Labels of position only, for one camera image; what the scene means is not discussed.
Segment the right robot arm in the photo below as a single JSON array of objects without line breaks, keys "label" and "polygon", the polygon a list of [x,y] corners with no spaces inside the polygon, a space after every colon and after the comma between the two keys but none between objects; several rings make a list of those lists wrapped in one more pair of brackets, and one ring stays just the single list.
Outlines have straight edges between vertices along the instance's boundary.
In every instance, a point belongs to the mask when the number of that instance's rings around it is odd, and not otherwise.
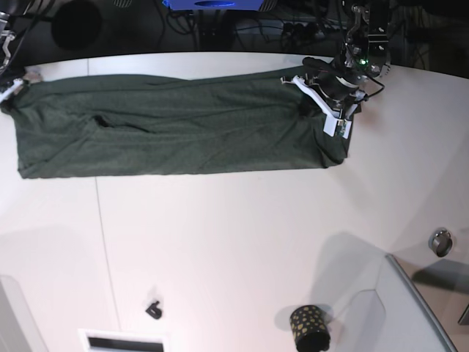
[{"label": "right robot arm", "polygon": [[39,1],[29,25],[17,33],[12,24],[27,15],[35,1],[1,1],[1,103],[8,100],[23,84],[26,69],[13,67],[12,64],[23,45],[26,35],[32,30],[40,16],[43,1]]}]

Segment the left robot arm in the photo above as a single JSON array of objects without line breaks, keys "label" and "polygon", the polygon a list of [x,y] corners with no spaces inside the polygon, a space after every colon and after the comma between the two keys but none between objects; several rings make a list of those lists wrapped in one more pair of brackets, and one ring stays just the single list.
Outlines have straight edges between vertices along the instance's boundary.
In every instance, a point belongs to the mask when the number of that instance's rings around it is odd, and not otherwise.
[{"label": "left robot arm", "polygon": [[331,62],[303,59],[306,92],[298,106],[301,117],[331,114],[351,120],[363,102],[380,94],[377,78],[389,66],[388,1],[336,1],[341,48]]}]

